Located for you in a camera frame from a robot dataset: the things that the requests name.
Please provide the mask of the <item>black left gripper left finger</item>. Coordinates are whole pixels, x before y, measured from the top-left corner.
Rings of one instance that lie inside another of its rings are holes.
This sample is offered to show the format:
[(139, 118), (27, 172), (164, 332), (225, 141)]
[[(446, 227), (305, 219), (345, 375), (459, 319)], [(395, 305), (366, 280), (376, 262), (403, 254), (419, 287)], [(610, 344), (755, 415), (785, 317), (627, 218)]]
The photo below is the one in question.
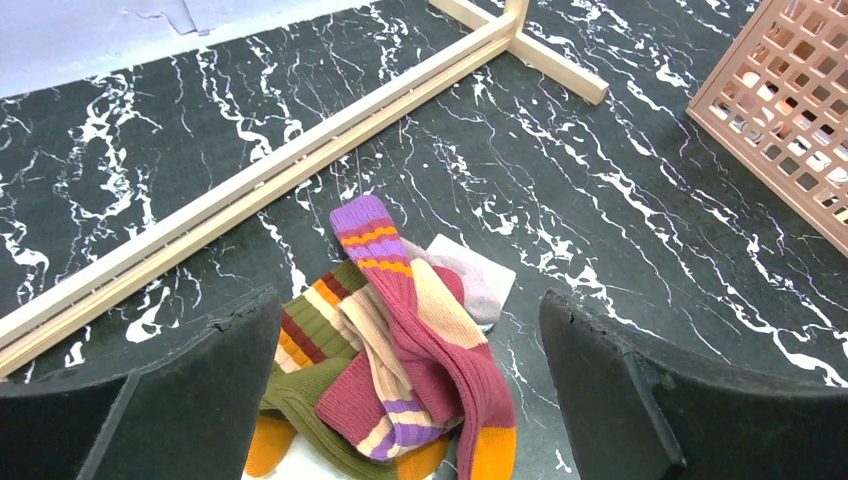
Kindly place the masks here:
[(5, 479), (238, 479), (281, 329), (272, 286), (147, 341), (1, 387)]

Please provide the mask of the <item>white fluffy sock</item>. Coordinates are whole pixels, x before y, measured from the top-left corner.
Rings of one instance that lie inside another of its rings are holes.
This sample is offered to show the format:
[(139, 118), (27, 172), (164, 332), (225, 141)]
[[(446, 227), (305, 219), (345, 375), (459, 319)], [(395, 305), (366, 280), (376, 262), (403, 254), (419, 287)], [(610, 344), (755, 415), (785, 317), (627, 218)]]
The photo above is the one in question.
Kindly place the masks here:
[[(515, 273), (439, 235), (424, 249), (434, 254), (466, 253), (484, 272), (502, 307), (514, 283)], [(282, 410), (263, 400), (260, 416), (244, 467), (245, 479), (348, 479), (328, 456), (308, 444)]]

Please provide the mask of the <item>grey sock with red stripes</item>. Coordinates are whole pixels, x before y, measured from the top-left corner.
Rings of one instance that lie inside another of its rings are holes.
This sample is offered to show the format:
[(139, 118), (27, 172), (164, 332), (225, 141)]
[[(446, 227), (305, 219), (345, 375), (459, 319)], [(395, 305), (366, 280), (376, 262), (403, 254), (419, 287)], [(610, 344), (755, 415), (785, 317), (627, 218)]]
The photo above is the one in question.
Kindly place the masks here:
[(401, 242), (411, 259), (421, 258), (433, 268), (451, 270), (459, 278), (464, 292), (460, 303), (483, 332), (500, 320), (502, 305), (495, 291), (486, 283), (483, 270), (466, 253), (434, 254), (405, 238)]

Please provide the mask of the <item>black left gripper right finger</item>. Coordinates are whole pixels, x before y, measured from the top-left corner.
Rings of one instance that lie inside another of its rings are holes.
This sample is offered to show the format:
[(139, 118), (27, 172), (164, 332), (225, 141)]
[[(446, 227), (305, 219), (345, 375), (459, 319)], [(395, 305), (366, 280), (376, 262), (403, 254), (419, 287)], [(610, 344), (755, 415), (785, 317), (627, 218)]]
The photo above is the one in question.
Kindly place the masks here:
[(847, 392), (726, 364), (550, 289), (543, 348), (584, 479), (843, 479)]

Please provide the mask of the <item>olive striped sock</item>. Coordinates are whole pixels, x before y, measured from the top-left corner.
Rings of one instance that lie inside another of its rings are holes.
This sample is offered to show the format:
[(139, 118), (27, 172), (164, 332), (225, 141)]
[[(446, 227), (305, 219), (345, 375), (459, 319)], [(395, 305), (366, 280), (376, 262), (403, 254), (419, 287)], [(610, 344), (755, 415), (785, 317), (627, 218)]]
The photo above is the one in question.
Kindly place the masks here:
[(397, 460), (371, 460), (314, 412), (320, 397), (362, 349), (361, 342), (346, 331), (339, 305), (365, 284), (355, 264), (346, 260), (284, 305), (246, 475), (261, 478), (276, 470), (296, 437), (305, 439), (353, 479), (429, 479), (444, 460), (446, 437)]

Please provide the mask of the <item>beige purple striped sock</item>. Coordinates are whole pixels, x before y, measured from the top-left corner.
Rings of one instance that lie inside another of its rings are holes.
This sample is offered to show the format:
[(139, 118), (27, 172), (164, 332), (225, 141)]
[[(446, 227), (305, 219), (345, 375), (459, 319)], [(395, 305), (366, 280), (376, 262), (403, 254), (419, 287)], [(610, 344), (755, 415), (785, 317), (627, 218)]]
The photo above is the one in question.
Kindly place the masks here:
[[(463, 299), (462, 284), (451, 270), (435, 267), (457, 301)], [(405, 371), (392, 348), (389, 334), (389, 312), (378, 290), (366, 283), (339, 307), (343, 323), (363, 343), (363, 351), (324, 392), (315, 406), (316, 415), (336, 430), (366, 457), (385, 461), (401, 456), (447, 433), (462, 420), (446, 424), (435, 422), (412, 396)], [(499, 448), (515, 450), (515, 426), (482, 424), (483, 430), (470, 438), (483, 445), (470, 447), (470, 452)]]

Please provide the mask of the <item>maroon yellow striped sock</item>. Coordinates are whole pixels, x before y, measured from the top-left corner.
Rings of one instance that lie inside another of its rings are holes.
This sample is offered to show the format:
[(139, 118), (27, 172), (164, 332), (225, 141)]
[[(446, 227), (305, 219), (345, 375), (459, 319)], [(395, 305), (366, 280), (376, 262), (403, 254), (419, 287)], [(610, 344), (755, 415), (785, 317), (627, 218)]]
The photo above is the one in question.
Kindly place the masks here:
[(330, 222), (388, 308), (393, 348), (416, 399), (439, 423), (462, 416), (459, 478), (511, 478), (515, 405), (483, 333), (434, 269), (409, 256), (377, 196), (361, 195), (332, 210)]

